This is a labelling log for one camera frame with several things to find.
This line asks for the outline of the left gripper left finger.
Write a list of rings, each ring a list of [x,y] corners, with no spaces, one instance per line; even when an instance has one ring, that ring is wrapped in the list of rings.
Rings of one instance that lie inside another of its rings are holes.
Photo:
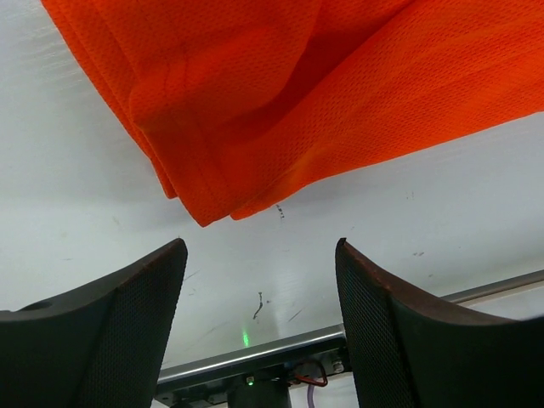
[[[1,313],[3,407],[149,407],[188,253],[177,238],[111,274]]]

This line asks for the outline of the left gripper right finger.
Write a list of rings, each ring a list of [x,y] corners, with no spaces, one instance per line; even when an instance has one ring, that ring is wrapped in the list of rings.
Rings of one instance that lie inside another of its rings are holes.
[[[345,240],[335,265],[360,406],[542,406],[541,317],[511,320],[445,301]]]

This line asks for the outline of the orange shorts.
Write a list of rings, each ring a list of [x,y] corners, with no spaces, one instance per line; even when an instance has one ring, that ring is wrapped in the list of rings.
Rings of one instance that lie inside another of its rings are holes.
[[[206,226],[543,108],[540,1],[47,1]]]

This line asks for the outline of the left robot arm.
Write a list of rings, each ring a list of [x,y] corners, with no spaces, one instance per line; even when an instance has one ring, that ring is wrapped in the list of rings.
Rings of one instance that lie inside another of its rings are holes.
[[[187,258],[175,239],[86,285],[4,310],[2,406],[288,407],[291,387],[324,388],[343,373],[362,407],[543,404],[543,319],[468,307],[542,283],[542,272],[436,297],[340,240],[341,325],[163,369]]]

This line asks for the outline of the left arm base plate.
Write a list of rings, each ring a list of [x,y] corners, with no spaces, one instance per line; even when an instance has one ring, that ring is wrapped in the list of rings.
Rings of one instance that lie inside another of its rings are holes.
[[[289,391],[303,387],[307,400],[314,391],[324,388],[332,379],[352,371],[346,337],[341,347],[307,355],[289,354],[270,359],[265,365],[251,364],[252,370],[221,377],[216,371],[199,377],[198,383],[158,393],[154,400],[167,407],[290,407]]]

